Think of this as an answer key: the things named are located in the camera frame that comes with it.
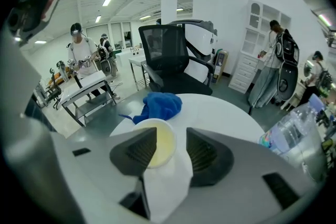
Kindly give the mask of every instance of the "gray floor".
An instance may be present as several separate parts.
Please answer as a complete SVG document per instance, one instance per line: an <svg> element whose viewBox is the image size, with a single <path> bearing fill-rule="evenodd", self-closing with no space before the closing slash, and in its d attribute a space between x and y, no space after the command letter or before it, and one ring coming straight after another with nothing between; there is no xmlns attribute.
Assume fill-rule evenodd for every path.
<svg viewBox="0 0 336 224"><path fill-rule="evenodd" d="M229 78L222 77L218 84L212 84L212 96L223 99L248 112L248 93L242 94L228 87ZM142 99L148 94L149 88L140 90L124 99L117 105L112 103L104 106L89 116L87 126L80 128L68 138L68 141L80 142L91 139L100 139L111 134L114 128L124 119L119 114L129 115L134 109L143 107ZM279 106L271 103L261 109L254 109L252 117L267 131L278 122L286 111L281 111Z"/></svg>

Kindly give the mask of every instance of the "person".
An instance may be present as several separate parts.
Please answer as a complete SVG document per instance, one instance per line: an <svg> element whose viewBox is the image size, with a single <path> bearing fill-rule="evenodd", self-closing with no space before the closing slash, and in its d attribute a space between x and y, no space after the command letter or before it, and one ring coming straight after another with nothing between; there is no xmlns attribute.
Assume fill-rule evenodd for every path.
<svg viewBox="0 0 336 224"><path fill-rule="evenodd" d="M72 43L68 47L68 57L73 59L78 65L78 61L83 61L87 56L91 56L92 59L97 57L96 53L96 44L91 38L82 36L82 26L80 23L75 23L70 28L70 33L72 36ZM86 76L89 76L97 72L97 69L93 62L88 63L87 66L79 65L78 75L79 79L83 79ZM102 90L107 91L106 86L101 87ZM91 92L95 97L100 95L98 89L95 89ZM114 99L120 99L118 95L112 92Z"/></svg>
<svg viewBox="0 0 336 224"><path fill-rule="evenodd" d="M117 76L117 63L113 57L113 54L111 54L111 52L113 52L112 46L110 44L110 42L107 40L107 35L106 34L102 34L101 38L100 38L100 45L102 47L105 47L105 49L107 50L107 60L110 62L111 65L111 75L113 78L115 78Z"/></svg>
<svg viewBox="0 0 336 224"><path fill-rule="evenodd" d="M307 103L313 93L315 93L317 96L320 95L319 89L316 87L316 81L320 77L322 71L327 69L327 65L325 61L323 61L322 53L318 50L315 51L312 60L314 61L314 66L310 71L311 77L305 81L306 90L303 93L299 105Z"/></svg>
<svg viewBox="0 0 336 224"><path fill-rule="evenodd" d="M259 54L261 58L265 57L264 68L261 71L248 98L250 105L249 114L251 113L253 107L263 107L277 90L281 61L275 55L276 39L277 35L285 30L276 20L272 20L269 23L269 26L269 35L265 38L264 49Z"/></svg>

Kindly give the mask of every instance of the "white round table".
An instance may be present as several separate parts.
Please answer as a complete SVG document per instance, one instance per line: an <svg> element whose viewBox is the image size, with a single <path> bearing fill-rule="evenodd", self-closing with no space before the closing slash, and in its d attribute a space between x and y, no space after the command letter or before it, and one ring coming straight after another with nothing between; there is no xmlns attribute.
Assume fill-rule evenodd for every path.
<svg viewBox="0 0 336 224"><path fill-rule="evenodd" d="M222 99L201 94L178 94L182 109L168 120L177 136L177 148L172 159L157 169L144 173L146 196L151 212L151 221L161 223L187 196L192 164L186 151L186 128L209 130L256 143L264 131L245 111ZM134 111L130 116L140 115ZM123 120L111 133L118 135L130 132L134 123Z"/></svg>

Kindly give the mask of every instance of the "paper cup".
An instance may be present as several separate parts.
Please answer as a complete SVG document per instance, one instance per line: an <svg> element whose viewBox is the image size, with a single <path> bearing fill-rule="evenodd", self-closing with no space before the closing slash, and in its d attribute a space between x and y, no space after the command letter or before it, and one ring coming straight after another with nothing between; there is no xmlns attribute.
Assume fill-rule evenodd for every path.
<svg viewBox="0 0 336 224"><path fill-rule="evenodd" d="M148 169L165 165L175 153L176 134L167 121L161 119L147 119L139 122L133 130L156 127L156 151L148 165Z"/></svg>

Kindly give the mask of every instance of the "white robot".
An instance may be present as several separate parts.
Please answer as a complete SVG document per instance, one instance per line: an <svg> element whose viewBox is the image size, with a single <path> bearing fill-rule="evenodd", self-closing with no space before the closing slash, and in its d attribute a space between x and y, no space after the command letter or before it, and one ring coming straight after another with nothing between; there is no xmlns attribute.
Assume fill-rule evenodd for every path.
<svg viewBox="0 0 336 224"><path fill-rule="evenodd" d="M190 56L212 63L212 50L217 44L217 29L212 22L203 20L176 20L169 25L181 26ZM189 61L184 70L189 76L204 82L207 79L208 68L195 61Z"/></svg>

